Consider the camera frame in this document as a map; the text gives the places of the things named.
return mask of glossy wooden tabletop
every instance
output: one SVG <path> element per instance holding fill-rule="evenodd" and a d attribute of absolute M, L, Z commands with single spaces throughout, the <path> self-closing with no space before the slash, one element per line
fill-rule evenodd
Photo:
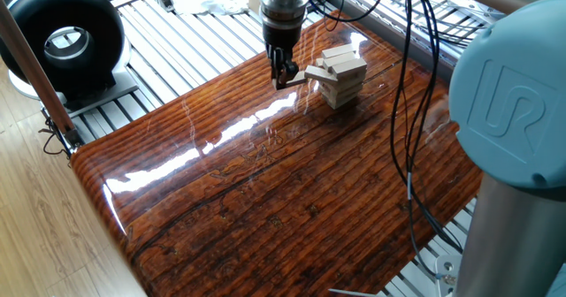
<path fill-rule="evenodd" d="M 361 26 L 328 33 L 319 22 L 303 31 L 295 57 L 305 68 L 345 43 L 359 47 L 368 72 L 338 110 L 316 81 L 275 91 L 261 54 L 73 156 L 149 295 L 375 293 L 414 256 L 388 142 L 401 53 Z M 409 63 L 409 114 L 429 76 Z M 480 181 L 447 122 L 446 93 L 437 86 L 415 182 L 442 223 Z M 401 152 L 403 108 L 397 119 Z M 433 236 L 420 214 L 416 236 L 423 245 Z"/>

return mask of laminate floor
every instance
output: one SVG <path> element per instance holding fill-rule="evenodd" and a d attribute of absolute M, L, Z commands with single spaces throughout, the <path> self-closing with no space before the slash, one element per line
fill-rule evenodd
<path fill-rule="evenodd" d="M 0 296 L 145 296 L 44 121 L 0 61 Z"/>

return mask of wood grain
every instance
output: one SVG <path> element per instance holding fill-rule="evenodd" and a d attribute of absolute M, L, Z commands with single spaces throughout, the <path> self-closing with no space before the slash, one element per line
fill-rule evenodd
<path fill-rule="evenodd" d="M 75 264 L 79 267 L 90 262 L 98 253 L 109 245 L 88 199 L 80 190 L 80 184 L 68 168 L 69 161 L 65 156 L 51 156 L 43 152 L 43 146 L 50 137 L 48 133 L 37 133 L 38 128 L 45 127 L 45 117 L 41 113 L 18 122 L 18 128 L 24 137 L 29 153 L 39 164 L 53 206 L 59 221 L 66 233 L 70 235 Z M 58 152 L 62 146 L 52 140 L 49 152 Z"/>
<path fill-rule="evenodd" d="M 69 249 L 70 236 L 60 223 L 60 212 L 18 126 L 11 126 L 0 134 L 0 167 L 3 168 L 1 188 L 18 217 L 15 227 L 25 239 L 21 245 L 26 249 L 27 258 L 35 258 L 36 275 L 45 286 L 51 286 L 79 269 L 80 261 L 76 261 Z"/>
<path fill-rule="evenodd" d="M 60 285 L 84 286 L 86 279 L 75 271 L 101 256 L 108 257 L 99 270 L 113 276 L 107 286 L 98 282 L 101 297 L 140 292 L 127 266 L 116 258 L 68 160 L 42 153 L 49 135 L 37 133 L 44 128 L 38 102 L 10 93 L 7 81 L 6 75 L 0 77 L 0 296 L 45 297 L 47 288 L 63 279 Z M 12 113 L 26 115 L 29 110 L 24 103 L 6 103 L 6 92 L 33 103 L 35 114 L 16 122 Z M 55 140 L 48 146 L 49 151 L 60 149 Z"/>
<path fill-rule="evenodd" d="M 75 271 L 47 289 L 50 297 L 99 297 L 86 268 Z"/>
<path fill-rule="evenodd" d="M 0 296 L 45 296 L 42 283 L 29 270 L 33 260 L 21 254 L 24 240 L 13 227 L 15 220 L 9 207 L 0 209 Z"/>
<path fill-rule="evenodd" d="M 0 89 L 4 96 L 6 107 L 9 107 L 16 122 L 27 118 L 41 110 L 39 101 L 20 94 L 8 79 L 8 68 L 0 64 Z"/>
<path fill-rule="evenodd" d="M 115 247 L 109 246 L 92 262 L 87 271 L 101 297 L 144 297 L 140 285 Z"/>
<path fill-rule="evenodd" d="M 80 182 L 149 295 L 377 292 L 413 257 L 389 152 L 401 53 L 361 26 L 302 33 L 299 66 L 360 46 L 363 90 L 332 110 L 311 81 L 274 91 L 264 54 L 79 149 Z M 430 73 L 410 62 L 408 114 Z M 447 93 L 440 83 L 437 102 Z M 446 223 L 478 190 L 455 126 L 427 123 L 419 193 Z M 400 110 L 395 147 L 404 144 Z M 423 245 L 432 229 L 416 214 Z"/>

